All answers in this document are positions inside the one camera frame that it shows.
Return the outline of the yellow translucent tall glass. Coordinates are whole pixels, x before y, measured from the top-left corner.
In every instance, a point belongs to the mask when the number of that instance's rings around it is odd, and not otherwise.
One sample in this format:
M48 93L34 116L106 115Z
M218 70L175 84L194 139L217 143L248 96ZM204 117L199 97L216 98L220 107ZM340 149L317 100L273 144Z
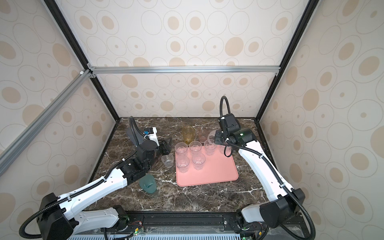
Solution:
M195 140L195 136L196 136L196 130L193 127L187 126L182 128L183 141L187 145L189 145L191 142Z

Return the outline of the clear wide faceted tumbler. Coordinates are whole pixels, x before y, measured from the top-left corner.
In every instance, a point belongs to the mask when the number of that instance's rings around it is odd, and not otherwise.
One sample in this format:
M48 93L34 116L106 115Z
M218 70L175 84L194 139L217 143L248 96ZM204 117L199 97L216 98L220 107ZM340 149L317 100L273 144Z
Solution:
M186 173L189 170L190 159L187 156L178 156L176 167L180 173Z

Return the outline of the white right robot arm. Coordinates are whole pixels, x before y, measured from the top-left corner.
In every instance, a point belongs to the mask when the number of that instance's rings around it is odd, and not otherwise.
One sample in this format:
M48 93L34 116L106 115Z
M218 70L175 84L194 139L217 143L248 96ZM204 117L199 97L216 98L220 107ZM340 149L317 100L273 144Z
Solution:
M254 171L268 198L264 204L242 208L242 219L246 223L264 222L270 228L276 228L298 215L299 205L305 200L304 192L294 189L277 171L253 131L249 128L242 129L233 114L219 117L218 122L221 129L215 133L215 144L238 150L239 155Z

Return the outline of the clear tall faceted glass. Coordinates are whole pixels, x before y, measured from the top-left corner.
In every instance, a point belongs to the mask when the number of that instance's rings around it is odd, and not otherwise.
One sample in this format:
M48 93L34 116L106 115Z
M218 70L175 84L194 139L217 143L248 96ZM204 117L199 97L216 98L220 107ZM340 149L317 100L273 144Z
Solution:
M212 131L209 132L209 134L208 134L208 141L209 141L209 143L211 143L211 144L214 144L214 143L215 143L216 131L217 131L217 130L212 130Z

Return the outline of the clear faceted short tumbler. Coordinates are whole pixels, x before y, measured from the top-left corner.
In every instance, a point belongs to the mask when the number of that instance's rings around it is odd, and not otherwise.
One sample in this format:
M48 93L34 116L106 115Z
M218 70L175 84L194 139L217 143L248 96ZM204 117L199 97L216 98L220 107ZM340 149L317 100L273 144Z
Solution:
M215 153L217 145L214 143L210 143L209 141L205 141L204 148L207 156L212 156Z

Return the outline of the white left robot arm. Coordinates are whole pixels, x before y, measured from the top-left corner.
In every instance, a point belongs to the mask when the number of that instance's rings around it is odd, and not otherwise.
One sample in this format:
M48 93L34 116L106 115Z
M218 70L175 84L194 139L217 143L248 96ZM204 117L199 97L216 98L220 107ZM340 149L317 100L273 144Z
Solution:
M125 229L123 219L127 216L121 206L99 211L85 209L108 194L122 189L143 178L159 158L171 153L172 138L158 143L145 140L136 152L114 165L99 179L67 194L49 194L42 200L41 208L54 207L37 217L44 240L66 240L77 233L94 229Z

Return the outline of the clear ribbed small glass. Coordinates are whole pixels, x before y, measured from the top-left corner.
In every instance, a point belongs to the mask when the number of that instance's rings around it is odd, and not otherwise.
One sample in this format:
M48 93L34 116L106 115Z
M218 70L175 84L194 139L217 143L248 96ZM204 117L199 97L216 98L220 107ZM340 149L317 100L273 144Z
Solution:
M189 150L190 150L192 155L200 154L202 151L202 147L203 146L202 146L201 142L199 142L199 141L192 141L189 144Z

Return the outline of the clear small round glass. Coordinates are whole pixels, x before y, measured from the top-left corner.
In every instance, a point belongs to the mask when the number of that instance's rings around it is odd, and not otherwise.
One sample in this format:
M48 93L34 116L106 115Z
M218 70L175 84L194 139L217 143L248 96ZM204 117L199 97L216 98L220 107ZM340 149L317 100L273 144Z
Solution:
M172 154L163 155L161 160L166 168L171 168L174 165L174 156Z

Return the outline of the clear large wide glass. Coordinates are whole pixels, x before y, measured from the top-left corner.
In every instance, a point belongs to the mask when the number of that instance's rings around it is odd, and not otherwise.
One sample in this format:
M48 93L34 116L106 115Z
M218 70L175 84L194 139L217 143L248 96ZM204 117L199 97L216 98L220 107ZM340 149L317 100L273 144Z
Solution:
M195 170L200 171L205 166L206 157L203 154L196 154L192 156L192 161L193 161Z

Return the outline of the pink plastic tray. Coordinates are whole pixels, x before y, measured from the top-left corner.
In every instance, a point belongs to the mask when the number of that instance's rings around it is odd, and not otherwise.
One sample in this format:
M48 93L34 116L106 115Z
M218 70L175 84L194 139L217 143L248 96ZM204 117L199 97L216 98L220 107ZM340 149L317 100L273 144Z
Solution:
M195 170L192 161L193 155L190 150L188 150L187 155L190 159L189 170L186 173L180 173L176 167L176 179L180 187L230 182L238 179L239 174L234 158L232 156L226 157L224 148L217 147L212 156L207 156L205 149L202 149L201 154L206 157L205 166L202 170Z

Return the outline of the blue translucent tall cup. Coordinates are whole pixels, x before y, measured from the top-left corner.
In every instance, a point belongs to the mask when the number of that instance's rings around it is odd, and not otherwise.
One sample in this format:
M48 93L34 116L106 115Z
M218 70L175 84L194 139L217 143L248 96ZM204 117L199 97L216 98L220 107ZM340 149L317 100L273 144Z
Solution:
M127 127L127 136L131 140L131 142L134 144L135 147L137 147L140 144L139 137L136 133L136 130L134 127Z

